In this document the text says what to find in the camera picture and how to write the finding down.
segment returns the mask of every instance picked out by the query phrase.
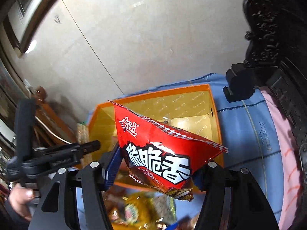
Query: human hand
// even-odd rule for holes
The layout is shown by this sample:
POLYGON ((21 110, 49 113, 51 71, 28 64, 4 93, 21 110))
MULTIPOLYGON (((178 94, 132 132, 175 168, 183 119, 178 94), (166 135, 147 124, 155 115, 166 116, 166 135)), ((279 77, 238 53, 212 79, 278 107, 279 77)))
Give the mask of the human hand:
POLYGON ((34 199, 32 189, 21 187, 19 183, 15 185, 9 195, 9 202, 14 211, 26 220, 31 220, 31 214, 27 203, 34 199))

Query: snack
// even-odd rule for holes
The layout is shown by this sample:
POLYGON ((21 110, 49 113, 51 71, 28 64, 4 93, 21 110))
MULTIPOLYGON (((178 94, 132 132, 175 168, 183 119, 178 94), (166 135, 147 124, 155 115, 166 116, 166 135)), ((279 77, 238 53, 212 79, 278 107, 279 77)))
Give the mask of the snack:
POLYGON ((198 221, 198 217, 199 217, 199 214, 197 214, 196 216, 194 216, 191 221, 190 221, 190 225, 192 227, 192 229, 194 229, 196 227, 196 223, 198 221))
POLYGON ((114 103, 116 130, 130 176, 179 200, 193 199, 191 176, 228 149, 114 103))
POLYGON ((122 209, 125 207, 125 190, 118 190, 115 187, 101 192, 106 211, 109 213, 112 209, 122 209))
POLYGON ((166 230, 194 230, 197 222, 198 215, 191 219, 189 216, 184 217, 183 219, 179 220, 178 222, 170 225, 166 228, 166 230))
POLYGON ((177 221, 174 198, 162 194, 153 197, 151 202, 157 212, 159 222, 161 221, 166 225, 172 225, 177 221))
MULTIPOLYGON (((90 141, 88 135, 88 127, 85 124, 77 123, 77 141, 79 144, 88 143, 90 141)), ((92 153, 86 154, 80 160, 81 166, 84 168, 86 165, 90 164, 93 161, 92 153)))
POLYGON ((133 193, 124 198, 124 205, 117 204, 108 212, 112 223, 128 225, 137 229, 156 230, 159 221, 150 197, 145 193, 133 193))

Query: screw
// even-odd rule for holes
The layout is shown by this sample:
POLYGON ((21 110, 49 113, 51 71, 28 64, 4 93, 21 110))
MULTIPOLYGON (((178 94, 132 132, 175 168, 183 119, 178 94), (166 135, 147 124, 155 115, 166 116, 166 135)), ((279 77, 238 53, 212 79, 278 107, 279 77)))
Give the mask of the screw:
POLYGON ((217 164, 215 162, 210 162, 208 163, 210 168, 215 168, 217 166, 217 164))
POLYGON ((62 175, 66 172, 66 168, 60 168, 58 172, 62 175))
POLYGON ((251 40, 254 37, 254 33, 251 31, 246 31, 245 39, 246 40, 251 40))
POLYGON ((245 65, 245 67, 251 67, 251 63, 248 62, 247 60, 244 60, 243 63, 245 65))
POLYGON ((90 166, 91 166, 92 168, 96 168, 96 167, 98 167, 98 165, 99 165, 99 162, 92 162, 92 163, 90 164, 90 166))
POLYGON ((249 170, 247 169, 247 168, 242 168, 241 169, 241 173, 243 173, 243 174, 248 174, 249 173, 249 170))

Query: finger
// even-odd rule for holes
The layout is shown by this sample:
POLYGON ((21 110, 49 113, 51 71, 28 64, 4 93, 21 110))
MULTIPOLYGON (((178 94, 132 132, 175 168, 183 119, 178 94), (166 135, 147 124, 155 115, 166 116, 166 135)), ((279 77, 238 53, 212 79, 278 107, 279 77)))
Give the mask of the finger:
POLYGON ((20 184, 17 184, 17 186, 13 188, 10 196, 13 197, 18 204, 26 204, 34 199, 33 190, 21 187, 20 184))

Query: red snack bag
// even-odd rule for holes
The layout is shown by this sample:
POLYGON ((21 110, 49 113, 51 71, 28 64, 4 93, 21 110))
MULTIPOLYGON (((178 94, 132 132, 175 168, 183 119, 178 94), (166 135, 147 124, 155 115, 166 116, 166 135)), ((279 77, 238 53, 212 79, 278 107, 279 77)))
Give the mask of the red snack bag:
POLYGON ((228 149, 114 103, 116 130, 130 176, 179 200, 193 199, 191 176, 228 149))

